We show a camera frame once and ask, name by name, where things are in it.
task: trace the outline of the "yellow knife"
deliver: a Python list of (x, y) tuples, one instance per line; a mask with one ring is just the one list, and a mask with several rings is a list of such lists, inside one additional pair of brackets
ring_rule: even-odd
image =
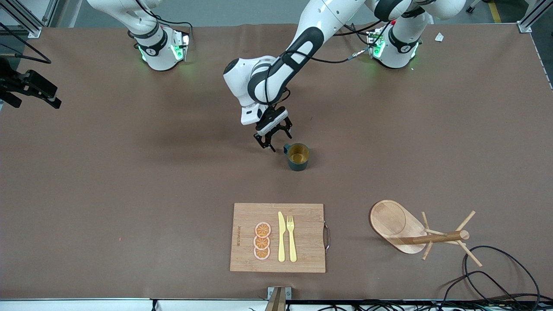
[(282, 212), (278, 212), (278, 261), (284, 262), (286, 260), (284, 255), (284, 233), (286, 232), (286, 223), (284, 222), (284, 216)]

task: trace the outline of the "metal handle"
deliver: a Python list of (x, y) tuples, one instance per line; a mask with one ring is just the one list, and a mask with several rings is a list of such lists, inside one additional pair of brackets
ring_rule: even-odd
[(325, 224), (324, 229), (326, 229), (326, 236), (327, 236), (327, 245), (325, 247), (325, 254), (326, 254), (326, 252), (328, 252), (328, 248), (330, 247), (330, 229), (326, 225), (326, 220), (324, 221), (324, 224)]

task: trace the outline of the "table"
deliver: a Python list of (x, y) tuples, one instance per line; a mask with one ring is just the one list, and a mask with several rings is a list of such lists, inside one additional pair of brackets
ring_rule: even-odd
[[(308, 63), (288, 84), (294, 138), (274, 137), (312, 148), (298, 173), (240, 124), (222, 78), (238, 56), (280, 54), (294, 32), (195, 29), (194, 62), (155, 72), (121, 29), (44, 29), (32, 43), (53, 64), (19, 69), (56, 83), (63, 104), (25, 98), (0, 113), (0, 297), (256, 298), (286, 285), (296, 299), (442, 298), (463, 251), (398, 252), (367, 220), (383, 199), (439, 231), (474, 209), (469, 247), (508, 251), (551, 296), (553, 95), (530, 35), (430, 25), (403, 69), (366, 55)], [(333, 38), (316, 56), (360, 47)], [(235, 202), (324, 203), (327, 273), (230, 272)], [(509, 291), (533, 291), (507, 259), (476, 256)], [(449, 298), (477, 296), (461, 283)]]

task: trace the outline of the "cutting board handle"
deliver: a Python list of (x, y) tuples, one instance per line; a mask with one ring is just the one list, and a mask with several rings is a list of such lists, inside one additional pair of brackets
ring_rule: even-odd
[(328, 228), (328, 225), (326, 224), (326, 220), (323, 222), (325, 224), (324, 230), (326, 230), (326, 246), (325, 246), (325, 254), (328, 252), (328, 249), (330, 248), (330, 228)]

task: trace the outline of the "cutting board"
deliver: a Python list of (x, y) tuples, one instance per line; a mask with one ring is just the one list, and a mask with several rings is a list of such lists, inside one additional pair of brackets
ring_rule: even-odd
[[(294, 241), (298, 260), (290, 261), (288, 231), (284, 234), (286, 261), (278, 261), (278, 212), (286, 220), (294, 217)], [(271, 226), (270, 255), (266, 260), (254, 256), (255, 226), (260, 222)], [(235, 203), (232, 224), (231, 271), (247, 272), (326, 272), (323, 242), (324, 208), (322, 204)]]

